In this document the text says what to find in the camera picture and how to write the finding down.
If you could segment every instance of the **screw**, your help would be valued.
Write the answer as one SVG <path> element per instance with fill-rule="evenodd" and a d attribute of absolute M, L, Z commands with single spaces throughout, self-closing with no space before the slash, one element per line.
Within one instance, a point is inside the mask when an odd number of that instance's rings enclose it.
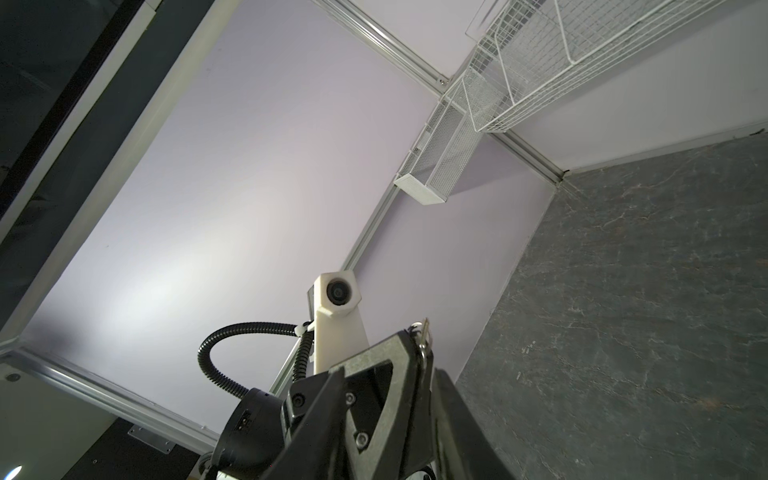
<path fill-rule="evenodd" d="M 363 450 L 365 447 L 368 446 L 368 434 L 365 432 L 358 432 L 357 436 L 355 437 L 355 445 L 357 445 L 357 448 L 360 450 Z"/>
<path fill-rule="evenodd" d="M 304 406 L 304 395 L 297 393 L 293 397 L 291 397 L 291 403 L 293 404 L 293 408 L 298 409 Z"/>

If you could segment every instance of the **camera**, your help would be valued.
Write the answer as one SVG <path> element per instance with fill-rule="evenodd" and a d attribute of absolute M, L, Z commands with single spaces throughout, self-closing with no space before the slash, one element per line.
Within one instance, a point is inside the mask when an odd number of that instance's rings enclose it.
<path fill-rule="evenodd" d="M 326 294 L 333 305 L 346 305 L 352 298 L 352 288 L 347 282 L 337 278 L 328 282 Z"/>

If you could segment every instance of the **black panel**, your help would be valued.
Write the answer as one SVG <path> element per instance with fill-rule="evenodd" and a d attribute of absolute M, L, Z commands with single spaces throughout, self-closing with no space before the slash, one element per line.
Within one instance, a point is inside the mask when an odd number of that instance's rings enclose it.
<path fill-rule="evenodd" d="M 199 455 L 176 445 L 164 454 L 128 435 L 117 419 L 61 480 L 186 480 Z"/>
<path fill-rule="evenodd" d="M 56 99 L 51 110 L 45 115 L 45 118 L 32 135 L 22 153 L 11 166 L 8 176 L 0 184 L 0 217 L 5 214 L 18 192 L 24 186 L 27 178 L 29 178 L 29 174 L 40 161 L 40 157 L 45 152 L 45 149 L 48 148 L 53 137 L 72 111 L 72 108 L 80 100 L 88 84 L 91 83 L 96 72 L 101 68 L 104 60 L 106 60 L 114 45 L 123 35 L 123 32 L 128 24 L 131 23 L 142 3 L 143 0 L 126 0 L 122 2 L 120 8 L 117 9 L 107 24 L 107 27 L 99 35 L 93 47 L 85 56 L 83 62 L 80 63 L 78 69 L 69 79 L 69 82 Z M 41 65 L 40 68 L 65 69 L 57 68 L 53 65 Z"/>

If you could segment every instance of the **white wall panel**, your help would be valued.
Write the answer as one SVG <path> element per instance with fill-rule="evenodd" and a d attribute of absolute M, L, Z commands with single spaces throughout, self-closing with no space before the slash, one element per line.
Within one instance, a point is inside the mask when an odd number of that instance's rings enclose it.
<path fill-rule="evenodd" d="M 25 340 L 220 431 L 237 401 L 200 342 L 307 320 L 435 102 L 309 0 L 243 2 Z M 268 389 L 292 344 L 229 339 L 213 359 Z"/>
<path fill-rule="evenodd" d="M 514 130 L 574 170 L 768 120 L 767 19 L 727 2 Z"/>
<path fill-rule="evenodd" d="M 553 193 L 486 136 L 448 202 L 400 194 L 355 268 L 371 343 L 428 317 L 435 364 L 455 379 Z"/>

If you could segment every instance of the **white wire mesh basket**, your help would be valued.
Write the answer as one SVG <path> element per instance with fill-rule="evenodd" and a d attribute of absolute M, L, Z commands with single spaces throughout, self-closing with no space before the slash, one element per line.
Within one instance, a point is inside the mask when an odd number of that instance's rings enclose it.
<path fill-rule="evenodd" d="M 477 78 L 465 75 L 442 96 L 395 179 L 395 185 L 422 205 L 448 200 L 483 135 L 472 125 L 465 93 Z"/>
<path fill-rule="evenodd" d="M 464 73 L 477 131 L 501 132 L 725 0 L 511 0 Z"/>

